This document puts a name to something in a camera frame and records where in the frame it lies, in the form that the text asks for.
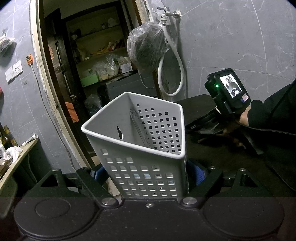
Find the light switch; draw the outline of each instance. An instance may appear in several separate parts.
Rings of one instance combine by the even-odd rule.
[[[5,71],[6,81],[9,82],[14,78],[13,68],[10,67],[8,70]]]
[[[12,68],[14,76],[18,76],[22,72],[22,64],[20,60],[16,64],[14,64]]]

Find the metal screw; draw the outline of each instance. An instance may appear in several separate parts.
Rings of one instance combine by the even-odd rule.
[[[147,208],[154,207],[154,203],[146,203],[145,205]]]
[[[186,205],[193,205],[197,203],[197,200],[194,197],[185,197],[182,202]]]
[[[112,206],[116,204],[116,199],[113,197],[106,197],[106,198],[103,198],[101,202],[105,206]]]

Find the gray tile wall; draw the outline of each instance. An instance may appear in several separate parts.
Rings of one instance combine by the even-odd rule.
[[[33,133],[38,134],[39,142],[30,152],[33,173],[41,178],[52,168],[60,168],[64,173],[74,172],[69,156],[44,108],[32,69],[26,64],[28,54],[34,56],[30,34],[29,0],[11,0],[0,10],[0,32],[8,28],[7,37],[15,42],[4,56],[0,57],[0,121],[7,125],[21,145]],[[6,82],[5,71],[21,60],[23,73],[14,80]],[[33,68],[38,76],[36,64]],[[47,99],[41,86],[47,109]],[[78,162],[72,156],[74,166]]]
[[[288,1],[163,2],[183,15],[170,30],[183,59],[188,97],[207,93],[206,76],[224,68],[235,69],[251,98],[262,101],[295,79],[296,9]],[[150,4],[155,11],[163,7],[160,0]],[[164,71],[170,90],[176,90],[180,74],[171,53]],[[176,99],[182,98],[181,92]]]

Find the faucet handle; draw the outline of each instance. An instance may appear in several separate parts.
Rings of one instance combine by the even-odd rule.
[[[162,11],[165,11],[165,12],[169,12],[170,11],[170,8],[169,7],[157,7],[158,10],[162,10]]]

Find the green box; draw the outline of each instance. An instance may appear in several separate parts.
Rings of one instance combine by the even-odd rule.
[[[82,78],[80,80],[81,84],[83,87],[86,87],[86,86],[89,86],[89,85],[92,85],[94,83],[97,83],[99,82],[99,77],[97,74],[92,74],[90,76],[87,76],[85,78]]]

